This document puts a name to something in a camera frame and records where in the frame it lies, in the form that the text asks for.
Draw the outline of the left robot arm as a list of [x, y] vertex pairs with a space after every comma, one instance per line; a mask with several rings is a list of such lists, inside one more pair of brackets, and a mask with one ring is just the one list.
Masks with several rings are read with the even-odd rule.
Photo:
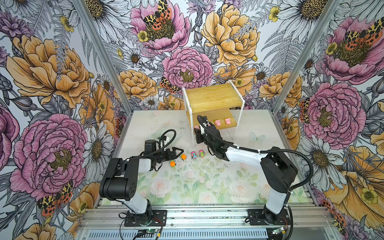
[[137, 193], [139, 173], [154, 171], [158, 164], [174, 161], [184, 153], [183, 149], [176, 147], [159, 147], [162, 143], [146, 140], [144, 151], [139, 156], [126, 160], [111, 159], [100, 185], [100, 197], [121, 203], [134, 215], [150, 218], [150, 201]]

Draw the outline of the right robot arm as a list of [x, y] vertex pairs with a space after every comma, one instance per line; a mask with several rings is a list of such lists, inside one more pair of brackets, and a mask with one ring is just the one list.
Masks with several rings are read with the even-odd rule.
[[283, 150], [273, 147], [261, 151], [237, 146], [223, 140], [215, 126], [194, 127], [194, 134], [197, 144], [204, 143], [216, 158], [262, 169], [271, 188], [263, 210], [264, 218], [276, 217], [282, 212], [289, 199], [290, 187], [298, 173], [298, 169]]

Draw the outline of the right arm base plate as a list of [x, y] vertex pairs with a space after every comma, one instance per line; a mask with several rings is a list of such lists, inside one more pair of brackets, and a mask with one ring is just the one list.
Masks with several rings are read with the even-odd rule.
[[279, 214], [274, 214], [267, 209], [248, 209], [247, 213], [245, 222], [251, 226], [287, 226], [291, 223], [289, 212], [286, 209], [282, 209]]

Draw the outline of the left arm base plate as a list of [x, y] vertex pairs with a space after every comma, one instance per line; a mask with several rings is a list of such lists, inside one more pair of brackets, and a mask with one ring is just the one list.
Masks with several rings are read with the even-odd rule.
[[144, 214], [127, 212], [124, 218], [125, 227], [165, 227], [167, 222], [167, 210], [152, 210]]

